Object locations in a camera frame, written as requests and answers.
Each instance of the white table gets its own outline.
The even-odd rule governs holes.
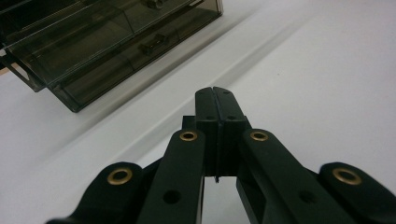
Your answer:
[[[68,216],[107,165],[160,158],[208,86],[232,91],[253,127],[305,167],[350,163],[396,193],[396,2],[223,5],[223,17],[78,114],[1,75],[0,223]],[[203,223],[248,223],[234,183],[206,180]]]

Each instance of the gold rivet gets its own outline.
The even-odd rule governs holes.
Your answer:
[[[250,134],[250,137],[256,141],[261,141],[261,142],[266,141],[269,138],[268,135],[263,132],[253,132]]]
[[[180,134],[180,138],[183,141],[190,142],[198,138],[198,134],[195,132],[184,132]]]
[[[355,172],[353,172],[351,170],[348,170],[346,168],[335,168],[335,169],[332,170],[332,174],[339,181],[344,182],[344,183],[346,183],[348,185],[359,185],[359,184],[361,184],[361,177],[358,176]]]
[[[117,174],[124,174],[123,178],[116,178]],[[107,177],[107,182],[111,185],[123,185],[132,178],[132,171],[128,167],[115,169]]]

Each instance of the brass ring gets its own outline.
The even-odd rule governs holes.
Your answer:
[[[180,138],[183,141],[190,142],[198,138],[198,134],[195,132],[184,132],[180,134]]]
[[[125,173],[126,176],[123,178],[116,178],[115,175],[119,173]],[[132,171],[128,167],[121,167],[115,169],[113,172],[110,173],[107,177],[107,182],[111,185],[123,185],[128,182],[132,178]]]
[[[268,135],[263,132],[253,132],[250,134],[250,137],[256,141],[261,141],[261,142],[266,141],[269,138]]]
[[[347,173],[352,175],[352,178],[347,178],[342,176],[342,173]],[[337,178],[339,181],[344,182],[348,185],[359,185],[361,184],[361,177],[358,176],[355,172],[348,170],[346,168],[335,168],[332,170],[332,174]]]

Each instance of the white surface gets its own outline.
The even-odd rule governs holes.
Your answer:
[[[307,168],[343,161],[396,193],[396,2],[223,3],[222,18],[78,114],[0,76],[0,223],[68,216],[110,163],[158,159],[207,86],[232,91]],[[234,179],[205,184],[203,223],[248,223]]]

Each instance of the plastic storage box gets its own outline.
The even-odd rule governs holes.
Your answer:
[[[220,0],[6,0],[0,7],[1,63],[74,112],[222,12]]]

